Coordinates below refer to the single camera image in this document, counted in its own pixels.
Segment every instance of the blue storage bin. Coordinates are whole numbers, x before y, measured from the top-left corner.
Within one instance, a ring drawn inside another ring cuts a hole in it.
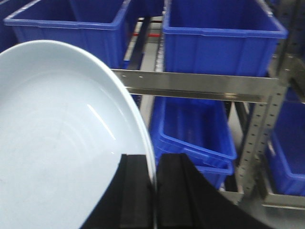
[[[19,42],[57,40],[120,68],[136,25],[130,0],[34,0],[8,16]]]
[[[165,70],[265,76],[286,29],[256,0],[168,0]]]
[[[221,101],[156,97],[150,134],[155,151],[186,153],[196,165],[221,168],[236,159]]]
[[[156,164],[159,163],[160,158],[156,157]],[[196,169],[216,188],[219,189],[227,176],[234,173],[232,162],[227,162],[224,168],[214,168],[208,165],[195,166]]]
[[[163,153],[163,151],[170,154],[185,153],[188,155],[189,159],[194,163],[194,165],[207,165],[216,168],[224,168],[227,165],[227,161],[223,160],[222,158],[219,159],[211,155],[203,154],[198,150],[187,148],[184,145],[171,144],[169,142],[164,142],[161,139],[154,139],[153,145],[157,146],[157,148],[159,149],[159,151],[155,150],[155,155],[158,157],[161,156],[161,153]]]
[[[31,0],[0,0],[0,52],[17,44],[17,37],[13,29],[5,26],[3,19],[15,12]]]
[[[284,102],[266,153],[281,194],[305,196],[305,105]]]
[[[164,0],[133,0],[139,18],[162,16]]]

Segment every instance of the warehouse shelving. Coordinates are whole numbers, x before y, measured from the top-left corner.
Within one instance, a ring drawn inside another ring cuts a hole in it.
[[[139,34],[141,44],[145,35]],[[135,47],[133,55],[139,55],[142,48]],[[146,124],[149,124],[153,96],[173,96],[200,99],[215,99],[235,102],[237,114],[243,130],[243,140],[236,160],[235,191],[221,191],[232,202],[238,203],[243,195],[250,197],[256,182],[263,189],[263,198],[268,204],[264,206],[301,209],[305,207],[305,197],[298,197],[298,206],[294,196],[275,194],[262,181],[262,161],[269,135],[277,120],[281,104],[289,85],[297,88],[304,102],[305,65],[300,58],[281,53],[285,48],[279,47],[278,53],[270,64],[269,77],[229,76],[211,74],[168,73],[163,72],[163,38],[160,38],[156,52],[155,71],[137,71],[113,69],[126,88],[132,94],[142,97],[140,110]],[[247,112],[244,103],[252,103],[252,112]]]

